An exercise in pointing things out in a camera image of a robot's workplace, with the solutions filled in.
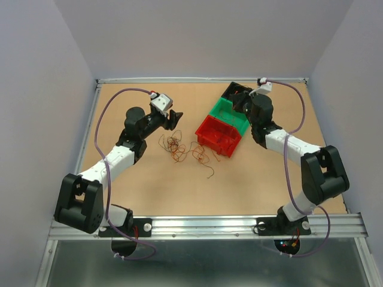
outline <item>table top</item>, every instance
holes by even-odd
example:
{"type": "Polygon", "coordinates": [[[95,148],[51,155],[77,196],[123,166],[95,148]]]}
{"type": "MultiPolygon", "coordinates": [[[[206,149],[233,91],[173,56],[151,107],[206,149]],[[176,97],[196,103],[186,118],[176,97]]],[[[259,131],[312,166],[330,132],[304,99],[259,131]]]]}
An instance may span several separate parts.
{"type": "MultiPolygon", "coordinates": [[[[209,114],[229,83],[145,83],[103,84],[91,125],[89,142],[83,158],[83,170],[90,168],[100,155],[93,146],[96,122],[106,102],[114,93],[127,87],[144,88],[165,93],[174,100],[172,109],[184,115],[177,125],[182,132],[181,143],[187,149],[196,141],[195,131],[209,114]]],[[[244,84],[256,87],[256,83],[244,84]]],[[[311,144],[323,146],[324,140],[312,107],[306,85],[293,84],[306,103],[306,121],[295,135],[311,144]]],[[[292,89],[277,84],[269,94],[273,101],[273,120],[285,130],[296,128],[302,116],[300,100],[292,89]]],[[[126,111],[140,106],[150,111],[146,94],[128,91],[119,95],[106,111],[99,129],[98,143],[105,154],[115,145],[124,129],[126,111]]],[[[256,144],[250,129],[236,147],[231,158],[206,154],[208,166],[198,163],[190,154],[175,163],[171,154],[160,145],[161,135],[173,132],[161,128],[150,135],[144,156],[136,165],[124,171],[112,183],[111,202],[145,216],[193,215],[273,215],[279,207],[290,201],[286,186],[283,157],[256,144]]],[[[294,194],[301,191],[300,167],[289,163],[294,194]]],[[[329,213],[346,213],[342,196],[323,204],[329,213]]]]}

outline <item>tan work surface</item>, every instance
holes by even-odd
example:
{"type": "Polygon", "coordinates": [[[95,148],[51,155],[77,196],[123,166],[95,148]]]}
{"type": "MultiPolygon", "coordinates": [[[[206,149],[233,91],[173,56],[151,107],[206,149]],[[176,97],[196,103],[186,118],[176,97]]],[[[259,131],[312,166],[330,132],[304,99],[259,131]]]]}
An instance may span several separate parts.
{"type": "MultiPolygon", "coordinates": [[[[182,142],[187,148],[196,141],[194,134],[229,83],[151,83],[104,84],[101,89],[89,143],[84,156],[83,170],[90,168],[100,155],[94,145],[96,123],[106,102],[113,94],[127,87],[144,88],[165,93],[174,100],[173,109],[184,115],[177,125],[182,131],[182,142]]],[[[246,83],[256,87],[256,83],[246,83]]],[[[316,145],[324,145],[321,130],[311,105],[306,86],[294,84],[306,102],[306,121],[298,138],[316,145]]],[[[273,119],[289,131],[298,126],[302,106],[298,95],[287,87],[273,85],[269,94],[273,101],[273,119]]],[[[126,111],[140,106],[149,113],[149,97],[145,93],[128,91],[119,95],[104,115],[98,142],[107,154],[124,129],[126,111]]],[[[290,201],[286,186],[283,157],[256,144],[250,128],[236,147],[231,158],[218,156],[206,148],[211,169],[199,164],[189,154],[182,163],[175,163],[170,153],[158,144],[162,134],[171,131],[159,128],[147,141],[144,156],[136,165],[124,171],[112,183],[111,202],[133,210],[135,215],[273,215],[280,206],[290,201]]],[[[294,194],[301,191],[300,168],[290,162],[290,177],[294,194]]],[[[329,213],[346,213],[342,196],[323,204],[329,213]]]]}

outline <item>white wall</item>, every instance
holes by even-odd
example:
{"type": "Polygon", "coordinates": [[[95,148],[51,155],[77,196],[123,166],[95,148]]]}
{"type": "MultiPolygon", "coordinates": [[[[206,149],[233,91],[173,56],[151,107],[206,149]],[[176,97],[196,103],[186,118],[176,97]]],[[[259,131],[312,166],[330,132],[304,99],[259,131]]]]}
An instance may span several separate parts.
{"type": "Polygon", "coordinates": [[[352,0],[55,0],[96,78],[308,77],[352,0]]]}
{"type": "Polygon", "coordinates": [[[0,27],[0,280],[34,286],[95,87],[52,0],[2,1],[0,27]]]}
{"type": "Polygon", "coordinates": [[[383,2],[355,0],[309,80],[327,144],[340,149],[344,194],[361,212],[383,274],[383,2]]]}

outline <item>gray floor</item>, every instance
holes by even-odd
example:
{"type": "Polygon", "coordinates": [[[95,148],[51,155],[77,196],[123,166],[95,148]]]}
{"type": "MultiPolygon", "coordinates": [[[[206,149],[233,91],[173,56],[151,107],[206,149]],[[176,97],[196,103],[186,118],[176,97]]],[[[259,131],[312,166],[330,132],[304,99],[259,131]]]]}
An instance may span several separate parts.
{"type": "MultiPolygon", "coordinates": [[[[304,253],[321,240],[301,240],[304,253]]],[[[354,239],[330,239],[319,253],[287,258],[271,240],[156,242],[145,261],[113,258],[110,242],[60,242],[49,286],[368,286],[354,239]]],[[[140,255],[144,248],[136,252],[140,255]]]]}

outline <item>wall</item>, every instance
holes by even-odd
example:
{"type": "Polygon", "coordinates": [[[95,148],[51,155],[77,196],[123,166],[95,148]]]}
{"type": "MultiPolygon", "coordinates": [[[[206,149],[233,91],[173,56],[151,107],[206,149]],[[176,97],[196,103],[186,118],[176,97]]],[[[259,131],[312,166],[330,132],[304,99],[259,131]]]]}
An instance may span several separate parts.
{"type": "Polygon", "coordinates": [[[352,0],[55,0],[96,78],[308,77],[352,0]]]}
{"type": "Polygon", "coordinates": [[[95,87],[52,0],[2,1],[0,27],[0,280],[34,286],[95,87]]]}
{"type": "Polygon", "coordinates": [[[327,144],[338,146],[361,212],[368,244],[383,274],[383,3],[355,0],[309,80],[327,144]]]}

